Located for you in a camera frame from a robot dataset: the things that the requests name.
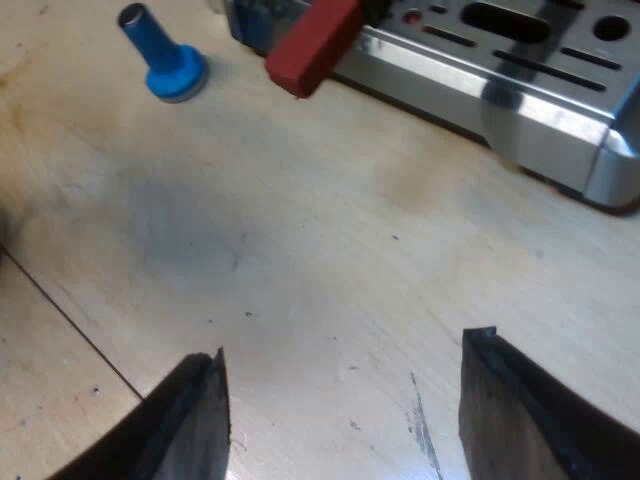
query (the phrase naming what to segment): metal device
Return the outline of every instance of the metal device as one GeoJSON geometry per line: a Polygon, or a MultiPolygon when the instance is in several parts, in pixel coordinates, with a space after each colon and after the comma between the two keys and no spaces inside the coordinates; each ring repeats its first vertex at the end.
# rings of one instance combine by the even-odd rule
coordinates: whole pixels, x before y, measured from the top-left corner
{"type": "MultiPolygon", "coordinates": [[[[308,8],[222,0],[261,53],[308,8]]],[[[606,210],[640,198],[640,2],[394,0],[335,70],[482,137],[504,160],[606,210]]]]}

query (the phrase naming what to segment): red rectangular object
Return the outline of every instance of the red rectangular object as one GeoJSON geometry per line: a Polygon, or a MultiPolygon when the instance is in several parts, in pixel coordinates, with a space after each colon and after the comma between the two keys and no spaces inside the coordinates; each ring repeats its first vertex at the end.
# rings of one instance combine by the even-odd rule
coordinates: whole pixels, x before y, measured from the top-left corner
{"type": "Polygon", "coordinates": [[[364,24],[360,0],[315,0],[267,57],[269,77],[296,97],[309,97],[364,24]]]}

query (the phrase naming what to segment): blue cylinder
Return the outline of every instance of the blue cylinder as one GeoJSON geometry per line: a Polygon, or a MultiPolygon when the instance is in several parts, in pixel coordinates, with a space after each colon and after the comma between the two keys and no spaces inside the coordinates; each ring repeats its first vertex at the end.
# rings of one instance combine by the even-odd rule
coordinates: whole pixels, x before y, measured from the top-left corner
{"type": "Polygon", "coordinates": [[[186,100],[204,85],[207,63],[200,52],[174,43],[145,5],[125,7],[118,25],[149,65],[147,87],[161,100],[186,100]]]}

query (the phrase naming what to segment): slot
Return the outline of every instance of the slot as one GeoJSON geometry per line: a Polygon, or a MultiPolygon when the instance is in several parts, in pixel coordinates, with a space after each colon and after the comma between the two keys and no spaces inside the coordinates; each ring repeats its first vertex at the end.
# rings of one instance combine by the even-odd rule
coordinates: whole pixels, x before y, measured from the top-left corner
{"type": "Polygon", "coordinates": [[[468,38],[461,37],[460,35],[456,35],[455,33],[447,32],[446,30],[441,30],[431,25],[424,26],[422,28],[422,31],[431,35],[435,35],[436,37],[444,38],[445,40],[449,40],[459,45],[463,45],[465,47],[476,46],[476,42],[474,42],[473,40],[469,40],[468,38]]]}
{"type": "Polygon", "coordinates": [[[546,73],[547,75],[551,75],[552,77],[566,80],[567,82],[573,83],[575,85],[580,85],[581,87],[589,88],[591,90],[595,90],[596,92],[604,92],[607,89],[607,87],[605,87],[601,83],[594,82],[593,80],[589,80],[588,78],[579,77],[578,75],[574,75],[573,73],[558,70],[557,68],[550,67],[549,65],[545,65],[544,63],[534,62],[533,60],[518,57],[502,50],[496,50],[493,52],[493,54],[501,60],[506,60],[507,62],[520,65],[521,67],[530,68],[531,70],[535,70],[540,73],[546,73]]]}
{"type": "Polygon", "coordinates": [[[431,5],[429,7],[429,10],[431,10],[432,12],[435,12],[435,13],[439,13],[439,14],[447,13],[447,7],[444,7],[442,5],[431,5]]]}
{"type": "Polygon", "coordinates": [[[585,62],[593,63],[594,65],[599,65],[604,68],[609,68],[611,70],[620,70],[622,65],[616,62],[612,62],[611,60],[607,60],[606,58],[597,57],[595,55],[591,55],[587,52],[582,52],[580,50],[574,50],[573,48],[563,47],[560,49],[562,53],[568,55],[573,58],[578,58],[580,60],[584,60],[585,62]]]}
{"type": "Polygon", "coordinates": [[[544,42],[551,32],[549,24],[539,18],[483,2],[467,5],[462,11],[462,21],[522,43],[544,42]]]}
{"type": "Polygon", "coordinates": [[[563,7],[573,8],[574,10],[584,9],[584,3],[576,0],[547,0],[548,2],[555,3],[556,5],[562,5],[563,7]]]}

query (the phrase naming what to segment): blue plastic part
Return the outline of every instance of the blue plastic part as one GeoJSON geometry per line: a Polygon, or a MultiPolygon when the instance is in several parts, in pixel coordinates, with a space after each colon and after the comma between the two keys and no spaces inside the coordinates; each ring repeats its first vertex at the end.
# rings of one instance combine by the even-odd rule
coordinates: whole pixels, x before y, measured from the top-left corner
{"type": "Polygon", "coordinates": [[[149,65],[146,83],[166,102],[181,102],[198,93],[207,78],[207,62],[190,45],[177,45],[141,3],[120,13],[118,24],[149,65]]]}

